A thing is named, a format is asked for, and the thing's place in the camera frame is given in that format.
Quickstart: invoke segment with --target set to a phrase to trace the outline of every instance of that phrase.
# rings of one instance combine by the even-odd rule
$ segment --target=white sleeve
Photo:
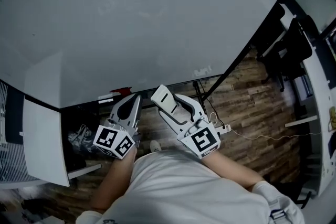
[[[300,208],[289,197],[283,195],[266,181],[258,182],[253,187],[252,193],[262,195],[267,200],[268,205],[272,205],[275,201],[278,201],[280,205],[279,209],[282,209],[286,213],[286,217],[291,223],[305,224],[305,219]]]
[[[101,217],[101,213],[95,211],[85,211],[76,219],[76,224],[95,224],[101,219]]]

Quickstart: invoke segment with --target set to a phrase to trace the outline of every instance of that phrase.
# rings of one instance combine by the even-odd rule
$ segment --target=black cable
[[[199,81],[199,83],[200,83],[200,85],[201,85],[201,87],[202,87],[203,92],[205,93],[205,90],[204,90],[204,88],[203,88],[203,85],[202,85],[201,81]],[[217,113],[217,110],[215,110],[214,106],[211,104],[211,102],[208,100],[208,98],[207,98],[206,100],[209,102],[209,104],[211,105],[212,109],[215,111],[218,120],[221,122],[221,124],[222,124],[223,127],[224,127],[225,124],[224,124],[224,122],[220,119],[220,117],[219,117],[219,115],[218,115],[218,113]]]

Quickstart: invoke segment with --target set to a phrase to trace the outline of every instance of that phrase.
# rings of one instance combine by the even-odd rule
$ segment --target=red object
[[[124,87],[124,88],[120,88],[120,89],[116,89],[116,90],[112,90],[110,92],[118,92],[121,94],[121,96],[128,96],[131,94],[131,88],[132,87]]]

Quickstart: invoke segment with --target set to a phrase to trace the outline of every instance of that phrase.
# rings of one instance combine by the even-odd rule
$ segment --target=white cable
[[[216,116],[216,123],[214,124],[214,126],[215,126],[217,124],[217,122],[218,122],[218,117],[217,117],[216,112],[211,112],[210,117],[209,117],[209,121],[211,121],[211,115],[212,114],[215,114],[215,116]]]
[[[242,134],[238,134],[235,130],[233,130],[232,129],[232,131],[235,133],[235,134],[237,134],[237,135],[239,135],[239,136],[242,136],[243,138],[245,138],[245,139],[249,139],[249,140],[256,140],[256,139],[258,139],[258,138],[260,138],[260,137],[265,137],[265,138],[269,138],[269,139],[273,139],[273,140],[280,140],[280,139],[282,139],[282,138],[284,138],[284,137],[288,137],[288,138],[292,138],[292,137],[295,137],[295,136],[305,136],[305,135],[310,135],[310,134],[312,134],[312,135],[318,135],[318,134],[321,134],[321,133],[317,133],[317,134],[314,134],[314,133],[308,133],[308,134],[296,134],[296,135],[291,135],[291,136],[287,136],[287,135],[284,135],[284,136],[282,136],[282,137],[280,137],[280,138],[278,138],[278,139],[275,139],[275,138],[273,138],[273,137],[270,137],[270,136],[264,136],[264,135],[260,135],[260,136],[258,136],[258,137],[256,137],[256,138],[248,138],[248,137],[245,137],[245,136],[243,136]]]

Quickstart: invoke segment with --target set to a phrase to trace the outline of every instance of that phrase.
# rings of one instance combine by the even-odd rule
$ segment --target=white shirt
[[[304,224],[300,209],[267,182],[251,193],[220,178],[191,153],[162,151],[135,162],[125,195],[103,215],[86,211],[76,223],[263,224],[270,221],[268,203],[276,199],[292,223]]]

